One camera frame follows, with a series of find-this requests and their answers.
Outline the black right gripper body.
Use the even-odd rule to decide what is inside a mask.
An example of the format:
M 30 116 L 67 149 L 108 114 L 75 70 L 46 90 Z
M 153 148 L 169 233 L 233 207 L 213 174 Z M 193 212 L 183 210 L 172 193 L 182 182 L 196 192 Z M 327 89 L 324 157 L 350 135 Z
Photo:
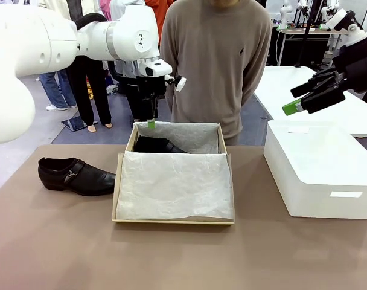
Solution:
M 367 92 L 367 38 L 350 46 L 343 45 L 335 53 L 333 63 L 342 76 L 343 91 Z

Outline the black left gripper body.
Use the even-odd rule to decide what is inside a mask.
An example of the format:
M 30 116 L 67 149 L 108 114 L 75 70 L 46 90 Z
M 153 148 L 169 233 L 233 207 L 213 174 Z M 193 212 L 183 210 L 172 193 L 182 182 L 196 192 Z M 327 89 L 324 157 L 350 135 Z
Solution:
M 165 95 L 164 77 L 137 77 L 138 91 L 142 100 L 159 100 Z

